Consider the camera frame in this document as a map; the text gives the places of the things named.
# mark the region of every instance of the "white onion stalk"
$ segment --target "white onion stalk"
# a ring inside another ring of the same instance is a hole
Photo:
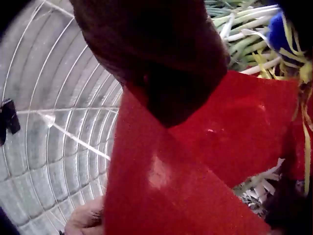
[[[266,194],[266,190],[263,186],[262,183],[259,183],[255,188],[254,188],[255,193],[258,196],[258,200],[260,201],[260,203],[262,204],[263,202],[266,201],[267,198],[267,194]]]
[[[250,197],[253,197],[253,198],[255,198],[255,199],[258,199],[258,195],[257,195],[254,191],[252,191],[252,190],[247,190],[245,193],[246,193],[248,196],[250,196]]]
[[[273,8],[273,9],[267,9],[267,10],[261,10],[261,11],[257,11],[257,12],[254,12],[254,13],[250,13],[250,14],[247,14],[247,15],[244,15],[244,16],[241,16],[241,17],[238,17],[234,20],[233,24],[236,25],[236,24],[240,24],[240,23],[243,23],[245,21],[248,21],[248,20],[252,20],[252,19],[255,19],[255,18],[259,18],[259,17],[262,17],[262,16],[274,16],[276,15],[278,12],[279,12],[280,8],[277,7],[277,8]]]
[[[262,16],[261,18],[259,18],[257,20],[248,22],[246,24],[243,24],[243,25],[241,25],[239,27],[236,27],[236,28],[232,29],[230,31],[230,35],[239,33],[242,29],[251,29],[251,28],[255,28],[257,26],[263,25],[265,23],[268,23],[271,18],[272,18],[271,15],[270,16]]]
[[[229,32],[231,31],[234,19],[235,19],[235,14],[231,13],[229,21],[224,25],[224,27],[220,33],[220,37],[222,40],[224,40],[225,37],[228,37]]]
[[[263,31],[257,32],[257,31],[251,30],[251,29],[242,29],[241,32],[242,32],[244,35],[246,35],[246,36],[248,36],[248,35],[258,35],[258,36],[260,36],[264,41],[266,41],[267,44],[269,44],[269,43],[268,43],[268,39],[267,39],[267,37],[264,35]]]
[[[275,15],[279,10],[279,7],[277,5],[272,5],[272,6],[266,6],[266,7],[259,7],[259,8],[253,8],[241,12],[237,12],[237,10],[234,10],[236,13],[236,21],[234,24],[239,24],[244,21],[248,21],[250,19],[258,18],[261,16],[265,16],[268,14]],[[224,24],[227,22],[229,19],[229,16],[223,16],[219,18],[213,18],[212,21],[215,25],[215,27],[219,27],[220,25]]]
[[[267,29],[266,28],[263,28],[259,31],[259,33],[261,34],[265,34],[267,32]],[[236,41],[236,40],[239,40],[239,39],[242,39],[244,37],[246,37],[248,34],[244,33],[244,32],[240,32],[240,33],[237,33],[235,35],[231,35],[231,36],[228,36],[228,38],[226,38],[226,40],[228,42],[233,42],[233,41]]]
[[[264,69],[269,69],[269,68],[272,68],[274,67],[275,65],[279,64],[281,60],[281,57],[277,57],[269,62],[266,62],[263,64],[263,68]],[[255,74],[255,73],[258,73],[261,71],[261,67],[259,65],[255,66],[255,67],[252,67],[252,68],[249,68],[249,69],[246,69],[244,71],[241,71],[240,73],[244,73],[244,74]]]
[[[267,180],[262,180],[263,187],[272,195],[275,193],[275,188]]]
[[[272,167],[271,169],[269,169],[269,170],[267,170],[265,172],[262,172],[259,175],[262,175],[262,176],[266,177],[268,175],[274,174],[281,167],[281,165],[283,164],[284,161],[285,161],[284,158],[279,158],[277,160],[277,165],[276,166]]]
[[[267,59],[267,60],[273,60],[277,57],[277,54],[276,53],[263,53],[261,54],[263,58]],[[250,62],[250,61],[255,61],[255,58],[253,55],[246,55],[243,57],[243,59],[247,62]]]
[[[232,55],[233,53],[235,52],[238,52],[238,51],[243,51],[244,48],[247,47],[247,45],[255,42],[256,40],[259,39],[259,36],[258,35],[251,35],[249,37],[246,37],[244,38],[243,40],[240,40],[239,42],[237,42],[235,45],[232,45],[230,48],[229,48],[229,53]]]
[[[247,54],[249,54],[249,53],[251,53],[251,52],[254,52],[254,51],[256,51],[256,50],[260,50],[260,49],[263,49],[263,48],[265,48],[267,46],[267,44],[266,44],[266,42],[265,41],[260,41],[260,42],[258,42],[258,43],[256,43],[256,44],[253,44],[253,45],[251,45],[251,46],[248,46],[248,47],[246,47],[245,49],[244,49],[244,51],[242,52],[242,56],[245,56],[245,55],[247,55]]]

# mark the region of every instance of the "brown fabric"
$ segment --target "brown fabric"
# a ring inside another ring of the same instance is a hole
[[[198,109],[227,72],[229,56],[203,0],[70,1],[101,65],[146,97],[140,101],[166,126]]]
[[[302,189],[296,188],[295,180],[283,176],[278,183],[271,182],[276,191],[263,205],[267,210],[265,222],[273,229],[282,229],[284,235],[313,234],[312,180],[311,176],[307,197],[300,193]]]

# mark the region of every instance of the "finger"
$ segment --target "finger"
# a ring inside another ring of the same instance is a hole
[[[82,234],[83,235],[103,235],[104,234],[103,225],[100,224],[96,227],[82,228]]]
[[[103,214],[103,196],[88,201],[77,207],[67,224],[73,227],[84,228],[99,224]]]
[[[64,235],[84,235],[80,228],[73,227],[66,224],[64,229]]]

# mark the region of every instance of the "white wire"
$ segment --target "white wire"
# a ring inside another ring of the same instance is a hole
[[[45,115],[42,114],[41,112],[37,112],[42,118],[45,118]],[[76,136],[74,136],[72,133],[69,133],[68,131],[64,130],[62,127],[60,127],[58,124],[56,123],[51,123],[55,128],[57,128],[59,131],[61,131],[63,134],[67,135],[68,137],[70,137],[71,139],[75,140],[77,143],[81,144],[82,146],[86,147],[87,149],[91,150],[92,152],[94,152],[95,154],[100,155],[101,157],[104,157],[107,160],[111,160],[111,158],[104,154],[103,152],[100,152],[99,150],[95,149],[94,147],[90,146],[89,144],[85,143],[84,141],[78,139]]]
[[[5,89],[6,89],[6,87],[7,87],[7,81],[8,81],[8,77],[9,77],[9,74],[10,74],[10,70],[11,70],[11,67],[12,67],[12,64],[13,64],[13,61],[14,61],[14,58],[15,58],[15,55],[16,55],[16,53],[17,53],[17,51],[18,51],[18,48],[19,48],[19,46],[20,46],[20,44],[21,44],[21,42],[22,42],[22,40],[23,40],[23,37],[24,37],[24,35],[25,35],[25,33],[26,33],[26,30],[27,30],[28,27],[30,26],[31,22],[33,21],[33,19],[35,18],[35,16],[36,16],[37,13],[39,12],[39,10],[41,9],[41,7],[42,7],[43,4],[44,4],[44,3],[40,4],[39,7],[36,8],[36,10],[34,11],[34,13],[32,14],[32,17],[31,17],[31,19],[29,20],[29,22],[28,22],[26,28],[24,29],[24,32],[22,33],[22,36],[21,36],[20,40],[18,41],[18,44],[17,44],[17,46],[16,46],[16,48],[15,48],[15,51],[14,51],[14,53],[13,53],[13,56],[12,56],[12,59],[11,59],[10,65],[9,65],[9,69],[8,69],[8,72],[7,72],[7,76],[6,76],[6,78],[5,78],[4,86],[3,86],[2,101],[4,101]]]
[[[50,212],[51,215],[53,215],[53,217],[54,217],[63,227],[65,227],[65,224],[62,223],[62,221],[61,221],[55,214],[53,214],[51,211],[49,211],[49,212]]]
[[[55,5],[55,4],[53,4],[47,0],[41,0],[41,1],[44,2],[45,4],[49,5],[50,7],[54,8],[56,10],[59,10],[60,12],[64,13],[65,15],[68,15],[68,16],[74,18],[73,14],[69,13],[68,11],[64,10],[63,8],[61,8],[61,7]]]
[[[76,110],[110,110],[111,112],[117,113],[118,111],[113,111],[113,109],[119,109],[119,107],[85,107],[85,108],[52,108],[52,109],[38,109],[38,110],[20,110],[17,114],[27,114],[27,113],[38,113],[38,112],[62,112],[62,111],[76,111]]]

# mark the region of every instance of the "yellow string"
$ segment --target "yellow string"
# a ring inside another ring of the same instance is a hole
[[[273,76],[273,78],[274,78],[275,80],[283,80],[283,78],[281,78],[280,76],[278,77],[278,76],[275,75],[275,69],[276,69],[276,66],[274,66],[272,69],[269,69],[269,72],[271,73],[271,75]]]
[[[305,125],[305,108],[304,103],[301,103],[302,111],[302,126],[305,137],[305,146],[304,146],[304,194],[308,195],[310,188],[310,167],[311,167],[311,139],[308,129]]]
[[[266,79],[272,79],[270,74],[268,73],[268,71],[263,67],[263,64],[267,62],[267,60],[264,58],[264,56],[262,56],[262,51],[263,49],[261,50],[258,50],[258,54],[255,54],[254,52],[252,53],[255,61],[259,64],[260,66],[260,69],[261,69],[261,74],[260,76],[262,78],[266,78]]]
[[[287,23],[287,20],[286,20],[286,17],[284,14],[282,14],[282,19],[283,19],[283,25],[284,25],[284,31],[285,31],[285,36],[286,36],[286,39],[287,39],[287,42],[288,42],[288,45],[292,51],[292,53],[294,53],[295,55],[300,55],[300,56],[304,56],[304,53],[303,51],[296,51],[293,46],[292,46],[292,27],[290,26],[290,24]]]
[[[285,36],[288,42],[288,45],[290,47],[290,50],[294,53],[291,54],[290,52],[288,52],[287,50],[285,50],[284,48],[280,49],[280,53],[286,57],[289,57],[293,60],[296,60],[298,62],[304,63],[304,65],[302,67],[300,67],[299,69],[299,77],[300,77],[300,84],[304,83],[304,84],[308,84],[310,81],[312,81],[312,74],[313,74],[313,66],[312,66],[312,61],[308,61],[305,56],[304,56],[304,52],[301,51],[300,48],[300,43],[299,43],[299,37],[298,37],[298,33],[297,31],[291,27],[290,24],[287,23],[287,20],[285,18],[284,15],[282,15],[282,19],[283,19],[283,25],[284,25],[284,31],[285,31]],[[297,50],[296,51],[293,48],[293,38],[295,39],[295,43],[297,46]],[[280,67],[283,68],[284,65],[289,66],[289,67],[293,67],[293,68],[299,68],[299,66],[286,62],[284,61],[283,63],[280,64]],[[298,109],[299,109],[299,103],[301,102],[301,113],[302,113],[302,126],[303,126],[303,132],[304,132],[304,136],[305,136],[305,145],[304,145],[304,166],[305,166],[305,170],[304,170],[304,192],[305,195],[308,195],[309,192],[309,185],[310,185],[310,166],[311,166],[311,138],[308,132],[308,129],[306,127],[305,122],[307,122],[310,130],[313,130],[313,125],[312,125],[312,121],[310,119],[310,116],[307,113],[307,108],[308,108],[308,100],[310,99],[311,95],[312,95],[312,87],[309,87],[310,92],[308,97],[303,97],[301,96],[300,99],[302,100],[298,100],[297,102],[297,109],[292,117],[292,120],[294,120],[297,116],[298,113]]]

